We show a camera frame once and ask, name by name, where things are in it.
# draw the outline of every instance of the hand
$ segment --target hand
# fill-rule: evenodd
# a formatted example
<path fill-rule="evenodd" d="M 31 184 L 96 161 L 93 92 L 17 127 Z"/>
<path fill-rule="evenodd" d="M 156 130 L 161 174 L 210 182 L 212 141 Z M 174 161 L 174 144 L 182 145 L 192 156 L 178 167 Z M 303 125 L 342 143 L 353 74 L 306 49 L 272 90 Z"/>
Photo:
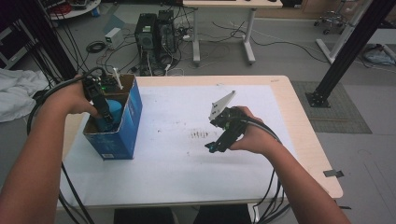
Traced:
<path fill-rule="evenodd" d="M 49 107 L 51 110 L 56 110 L 58 113 L 65 115 L 88 112 L 93 117 L 100 118 L 96 108 L 85 98 L 81 81 L 53 93 L 47 99 L 46 103 L 44 103 L 43 107 Z"/>
<path fill-rule="evenodd" d="M 246 106 L 238 106 L 238 108 L 240 108 L 249 117 L 262 122 L 262 119 L 254 117 Z M 279 145 L 279 143 L 269 133 L 254 125 L 248 125 L 244 136 L 240 140 L 234 142 L 230 146 L 230 150 L 244 149 L 266 156 L 273 148 L 275 148 L 275 145 Z"/>

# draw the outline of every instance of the white cloth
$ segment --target white cloth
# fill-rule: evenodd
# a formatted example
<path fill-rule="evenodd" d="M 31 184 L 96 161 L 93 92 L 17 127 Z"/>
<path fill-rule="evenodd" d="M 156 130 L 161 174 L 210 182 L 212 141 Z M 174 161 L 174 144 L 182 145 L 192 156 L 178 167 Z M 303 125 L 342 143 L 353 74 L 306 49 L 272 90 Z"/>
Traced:
<path fill-rule="evenodd" d="M 35 106 L 32 96 L 49 85 L 44 74 L 0 68 L 0 122 L 28 115 Z"/>

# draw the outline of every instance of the white tabletop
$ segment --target white tabletop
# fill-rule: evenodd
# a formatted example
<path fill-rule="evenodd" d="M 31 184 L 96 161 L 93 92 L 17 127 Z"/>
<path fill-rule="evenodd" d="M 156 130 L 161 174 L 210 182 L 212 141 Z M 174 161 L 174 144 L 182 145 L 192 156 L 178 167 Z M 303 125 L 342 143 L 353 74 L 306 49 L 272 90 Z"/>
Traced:
<path fill-rule="evenodd" d="M 257 202 L 268 186 L 272 171 L 268 161 L 245 151 L 211 154 L 203 147 L 222 133 L 210 126 L 206 110 L 230 88 L 238 89 L 237 94 L 242 92 L 239 93 L 242 99 L 235 99 L 231 104 L 247 104 L 253 111 L 259 111 L 258 116 L 275 129 L 289 149 L 295 150 L 308 173 L 333 198 L 342 196 L 336 178 L 324 177 L 322 173 L 332 168 L 286 77 L 138 77 L 137 82 L 142 87 L 143 115 L 134 160 L 102 161 L 80 133 L 64 160 L 87 206 Z M 172 92 L 170 90 L 176 88 L 166 88 L 169 86 L 181 89 Z M 196 86 L 197 90 L 189 93 L 186 86 Z M 253 101 L 247 100 L 252 98 L 251 91 L 258 96 Z M 162 93 L 170 98 L 166 100 Z M 163 105 L 173 105 L 175 95 L 182 94 L 179 102 L 196 113 L 178 114 L 174 113 L 176 106 Z M 158 104 L 154 103 L 156 100 L 162 102 L 161 110 L 154 109 Z M 193 102 L 205 108 L 196 107 Z M 66 189 L 65 185 L 62 181 L 62 189 Z M 270 198 L 274 195 L 275 187 L 273 189 Z M 64 194 L 73 202 L 70 193 L 64 191 Z"/>

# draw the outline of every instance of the white paper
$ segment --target white paper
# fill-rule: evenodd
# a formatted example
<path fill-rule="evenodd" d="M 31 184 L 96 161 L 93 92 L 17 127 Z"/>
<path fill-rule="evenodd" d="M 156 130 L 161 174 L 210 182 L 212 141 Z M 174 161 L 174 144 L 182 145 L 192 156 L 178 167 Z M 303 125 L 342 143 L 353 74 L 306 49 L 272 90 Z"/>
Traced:
<path fill-rule="evenodd" d="M 229 107 L 245 105 L 277 134 L 295 156 L 269 86 L 140 87 L 143 102 L 134 159 L 102 161 L 82 135 L 65 159 L 83 202 L 90 205 L 252 202 L 268 188 L 273 168 L 246 151 L 209 153 L 205 144 L 223 130 L 209 123 L 213 102 L 236 91 Z M 276 181 L 269 193 L 273 197 Z M 73 202 L 65 190 L 65 198 Z"/>

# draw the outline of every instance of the blue box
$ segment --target blue box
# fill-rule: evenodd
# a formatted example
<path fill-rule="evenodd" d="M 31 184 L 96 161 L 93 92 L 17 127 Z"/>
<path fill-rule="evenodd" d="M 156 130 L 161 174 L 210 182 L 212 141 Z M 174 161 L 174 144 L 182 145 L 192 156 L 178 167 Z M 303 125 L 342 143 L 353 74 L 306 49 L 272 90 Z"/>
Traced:
<path fill-rule="evenodd" d="M 134 75 L 123 75 L 120 82 L 124 87 L 122 90 L 106 94 L 107 99 L 117 100 L 123 106 L 120 127 L 115 132 L 99 133 L 95 118 L 90 117 L 83 130 L 103 160 L 131 160 L 134 157 L 143 105 Z"/>

